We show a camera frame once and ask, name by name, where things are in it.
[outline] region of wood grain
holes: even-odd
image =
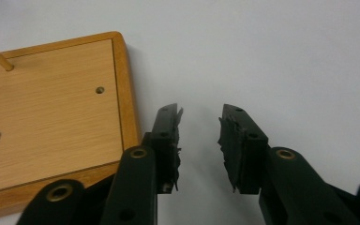
[[[140,143],[121,34],[3,55],[16,66],[16,75],[0,75],[0,129],[10,130],[1,131],[0,216],[22,210],[46,182],[70,175],[86,186],[96,183],[115,172],[124,147]],[[104,86],[101,95],[98,86]],[[12,150],[19,146],[20,151]],[[6,179],[8,174],[14,178]]]

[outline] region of white table surface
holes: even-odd
[[[258,198],[233,193],[223,167],[224,103],[326,182],[358,189],[360,1],[0,1],[0,51],[113,30],[127,42],[142,132],[161,106],[185,109],[180,190],[158,197],[158,224],[263,224]]]

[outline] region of wooden board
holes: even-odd
[[[0,216],[22,210],[57,179],[96,183],[115,172],[124,149],[139,144],[119,33],[3,55],[15,68],[0,67]]]

